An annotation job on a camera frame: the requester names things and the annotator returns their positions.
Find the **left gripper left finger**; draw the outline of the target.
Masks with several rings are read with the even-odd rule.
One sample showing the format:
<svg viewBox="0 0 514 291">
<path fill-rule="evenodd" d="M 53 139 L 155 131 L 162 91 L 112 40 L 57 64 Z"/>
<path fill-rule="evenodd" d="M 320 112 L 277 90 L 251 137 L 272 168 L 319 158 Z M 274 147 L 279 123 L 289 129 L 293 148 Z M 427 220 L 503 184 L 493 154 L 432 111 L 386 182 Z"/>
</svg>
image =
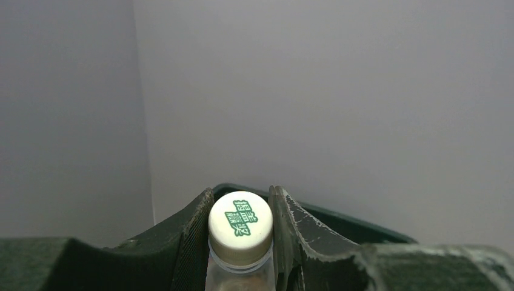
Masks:
<svg viewBox="0 0 514 291">
<path fill-rule="evenodd" d="M 205 189 L 186 207 L 116 247 L 76 238 L 1 239 L 2 290 L 203 290 L 209 259 Z"/>
</svg>

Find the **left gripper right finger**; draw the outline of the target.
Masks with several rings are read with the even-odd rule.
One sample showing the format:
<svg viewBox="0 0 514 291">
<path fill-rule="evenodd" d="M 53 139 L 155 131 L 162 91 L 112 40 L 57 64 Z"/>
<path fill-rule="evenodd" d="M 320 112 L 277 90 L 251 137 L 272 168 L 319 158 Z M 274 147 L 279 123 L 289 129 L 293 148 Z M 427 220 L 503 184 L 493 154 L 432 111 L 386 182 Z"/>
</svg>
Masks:
<svg viewBox="0 0 514 291">
<path fill-rule="evenodd" d="M 480 245 L 356 244 L 272 186 L 277 290 L 512 290 L 513 257 Z"/>
</svg>

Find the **white blue label bottle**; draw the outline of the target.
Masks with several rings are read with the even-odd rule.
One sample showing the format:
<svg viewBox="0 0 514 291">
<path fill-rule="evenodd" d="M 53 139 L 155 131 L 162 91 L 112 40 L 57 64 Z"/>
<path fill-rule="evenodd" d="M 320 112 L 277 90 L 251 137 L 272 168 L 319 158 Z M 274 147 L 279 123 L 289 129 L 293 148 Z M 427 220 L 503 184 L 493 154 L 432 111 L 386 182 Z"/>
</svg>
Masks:
<svg viewBox="0 0 514 291">
<path fill-rule="evenodd" d="M 275 290 L 273 214 L 255 193 L 234 191 L 214 203 L 208 219 L 206 290 Z"/>
</svg>

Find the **dark green trash bin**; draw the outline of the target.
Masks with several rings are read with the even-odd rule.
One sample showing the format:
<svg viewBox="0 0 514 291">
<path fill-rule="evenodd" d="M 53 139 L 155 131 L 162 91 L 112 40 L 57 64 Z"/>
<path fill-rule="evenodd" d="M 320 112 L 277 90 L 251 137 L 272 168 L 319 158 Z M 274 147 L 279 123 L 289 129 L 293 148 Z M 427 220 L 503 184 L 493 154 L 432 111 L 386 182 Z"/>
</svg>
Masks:
<svg viewBox="0 0 514 291">
<path fill-rule="evenodd" d="M 269 199 L 269 192 L 267 190 L 254 189 L 247 186 L 242 186 L 232 183 L 222 183 L 214 186 L 213 193 L 217 201 L 222 196 L 237 192 L 246 191 L 259 195 L 262 199 L 267 201 Z M 394 230 L 376 225 L 374 223 L 363 221 L 361 219 L 348 216 L 343 213 L 334 212 L 329 209 L 314 206 L 305 202 L 298 202 L 306 211 L 310 212 L 314 217 L 318 218 L 325 225 L 333 229 L 335 232 L 342 236 L 358 243 L 401 243 L 401 244 L 416 244 L 417 240 L 405 234 L 396 232 Z"/>
</svg>

